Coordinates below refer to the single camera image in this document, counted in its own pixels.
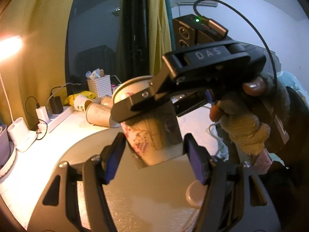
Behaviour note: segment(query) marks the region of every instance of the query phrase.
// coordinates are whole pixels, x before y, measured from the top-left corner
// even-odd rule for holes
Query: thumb
[[[265,93],[266,84],[264,80],[260,76],[258,76],[251,82],[244,83],[243,90],[245,91],[246,94],[257,97]]]

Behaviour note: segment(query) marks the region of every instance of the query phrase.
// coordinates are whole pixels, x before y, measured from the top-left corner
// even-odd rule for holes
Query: white plastic basket
[[[98,79],[88,79],[89,91],[95,93],[98,98],[102,98],[105,95],[112,96],[112,84],[111,76],[105,75]]]

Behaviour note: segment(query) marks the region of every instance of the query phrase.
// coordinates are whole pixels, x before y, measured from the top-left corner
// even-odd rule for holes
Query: yellow plastic bag
[[[93,93],[93,92],[90,92],[90,91],[87,91],[87,90],[84,90],[82,91],[81,93],[76,93],[76,94],[73,94],[73,95],[70,95],[66,98],[66,100],[64,101],[64,105],[71,105],[71,106],[74,106],[74,100],[76,99],[76,97],[78,95],[84,95],[85,97],[89,98],[89,99],[95,99],[97,98],[98,96]]]

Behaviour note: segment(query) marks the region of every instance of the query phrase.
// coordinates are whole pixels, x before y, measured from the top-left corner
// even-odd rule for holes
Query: desk lamp
[[[20,50],[21,46],[22,46],[22,42],[21,42],[20,36],[14,36],[14,37],[1,41],[0,42],[0,62],[3,59],[17,53]],[[7,104],[9,106],[10,116],[12,119],[12,124],[7,128],[7,132],[9,133],[16,149],[20,152],[24,152],[36,140],[37,134],[34,131],[29,131],[24,121],[24,118],[19,117],[18,119],[14,121],[10,102],[7,97],[7,92],[4,87],[1,73],[0,73],[0,81],[2,84],[5,98],[7,100]]]

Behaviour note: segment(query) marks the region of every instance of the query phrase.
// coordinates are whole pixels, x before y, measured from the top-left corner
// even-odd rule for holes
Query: power strip
[[[63,112],[60,114],[54,114],[49,118],[49,123],[47,124],[47,132],[50,133],[54,130],[61,122],[63,122],[68,116],[74,112],[73,106],[64,106]],[[46,132],[46,124],[39,123],[38,128],[42,133]]]

